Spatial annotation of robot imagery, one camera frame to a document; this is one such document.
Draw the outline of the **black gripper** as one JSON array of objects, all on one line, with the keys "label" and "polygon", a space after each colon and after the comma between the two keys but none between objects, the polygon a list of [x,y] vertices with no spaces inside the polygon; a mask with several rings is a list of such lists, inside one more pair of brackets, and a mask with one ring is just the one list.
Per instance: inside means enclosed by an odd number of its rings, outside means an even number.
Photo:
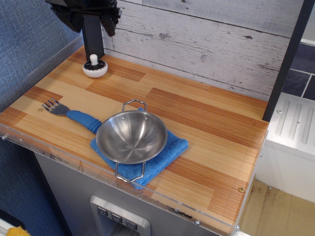
[{"label": "black gripper", "polygon": [[98,15],[109,37],[115,35],[116,24],[121,16],[116,0],[46,0],[57,17],[71,30],[80,32],[84,18],[81,15]]}]

